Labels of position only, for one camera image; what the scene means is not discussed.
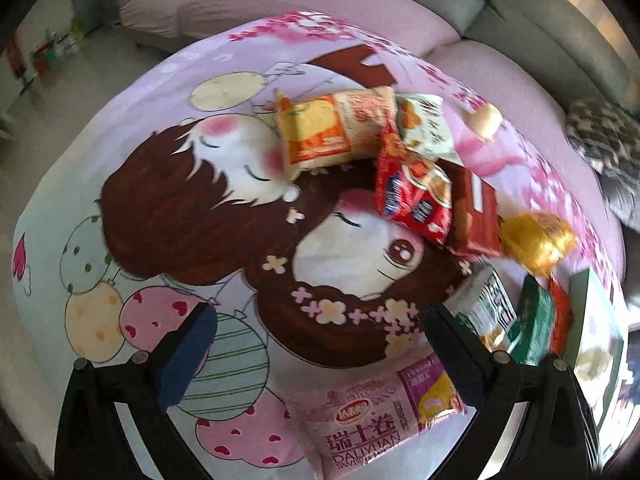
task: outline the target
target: screw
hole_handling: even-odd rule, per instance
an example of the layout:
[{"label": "screw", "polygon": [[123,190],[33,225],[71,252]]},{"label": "screw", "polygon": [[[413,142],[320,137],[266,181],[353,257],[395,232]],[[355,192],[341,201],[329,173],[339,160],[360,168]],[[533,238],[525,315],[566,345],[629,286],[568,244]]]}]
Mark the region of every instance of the screw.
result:
[{"label": "screw", "polygon": [[562,359],[556,359],[554,361],[554,368],[559,372],[564,372],[566,370],[566,363],[562,361]]},{"label": "screw", "polygon": [[140,350],[131,356],[131,360],[137,365],[146,363],[148,359],[149,352],[145,352],[144,350]]},{"label": "screw", "polygon": [[511,357],[509,356],[509,354],[507,354],[507,352],[498,350],[497,352],[494,352],[494,360],[501,365],[505,365],[509,361],[511,361]]},{"label": "screw", "polygon": [[84,370],[84,368],[89,364],[89,361],[87,361],[84,357],[79,357],[78,359],[76,359],[74,361],[74,370]]}]

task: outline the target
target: gray tile floor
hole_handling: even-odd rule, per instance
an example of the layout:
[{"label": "gray tile floor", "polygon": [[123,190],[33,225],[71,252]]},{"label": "gray tile floor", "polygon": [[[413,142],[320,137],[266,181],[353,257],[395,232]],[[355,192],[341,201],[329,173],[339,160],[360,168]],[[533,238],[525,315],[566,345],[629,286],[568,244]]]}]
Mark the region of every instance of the gray tile floor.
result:
[{"label": "gray tile floor", "polygon": [[40,179],[95,113],[165,57],[136,47],[120,30],[100,29],[18,98],[8,111],[17,121],[16,140],[0,139],[0,399],[50,467],[59,406],[34,358],[6,272],[15,223]]}]

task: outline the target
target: table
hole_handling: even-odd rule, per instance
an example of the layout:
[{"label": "table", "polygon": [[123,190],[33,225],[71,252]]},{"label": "table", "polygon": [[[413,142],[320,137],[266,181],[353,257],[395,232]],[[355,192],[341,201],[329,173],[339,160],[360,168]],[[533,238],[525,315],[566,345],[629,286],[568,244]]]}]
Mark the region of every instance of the table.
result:
[{"label": "table", "polygon": [[[279,393],[389,366],[425,343],[417,305],[443,300],[462,278],[452,256],[375,215],[371,161],[284,179],[276,91],[301,100],[383,85],[444,98],[456,150],[495,187],[500,214],[547,210],[572,224],[581,244],[558,268],[564,286],[592,266],[619,291],[593,228],[533,145],[508,121],[490,144],[466,128],[462,111],[482,97],[383,38],[294,12],[156,66],[38,186],[16,227],[14,290],[61,402],[78,356],[124,362],[209,301],[218,334],[172,421],[214,478],[311,478]],[[516,301],[524,270],[493,263]],[[158,478],[126,407],[118,412],[143,471]],[[352,478],[426,478],[472,415]]]}]

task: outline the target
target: red oval logo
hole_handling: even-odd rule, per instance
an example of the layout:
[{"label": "red oval logo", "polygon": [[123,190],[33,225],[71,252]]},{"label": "red oval logo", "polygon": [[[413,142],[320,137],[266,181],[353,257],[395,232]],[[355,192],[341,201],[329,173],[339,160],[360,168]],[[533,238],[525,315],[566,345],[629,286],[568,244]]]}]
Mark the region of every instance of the red oval logo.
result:
[{"label": "red oval logo", "polygon": [[335,414],[335,421],[346,426],[353,424],[363,418],[371,409],[371,401],[368,399],[358,399],[341,407]]}]

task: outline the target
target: plaid pillow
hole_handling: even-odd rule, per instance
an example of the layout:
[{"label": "plaid pillow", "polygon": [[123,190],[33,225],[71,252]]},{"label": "plaid pillow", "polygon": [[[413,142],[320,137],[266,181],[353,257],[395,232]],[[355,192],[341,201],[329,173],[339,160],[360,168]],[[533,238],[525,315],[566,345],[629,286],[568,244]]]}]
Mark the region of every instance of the plaid pillow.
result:
[{"label": "plaid pillow", "polygon": [[590,166],[629,189],[640,189],[640,124],[611,103],[574,101],[566,140]]}]

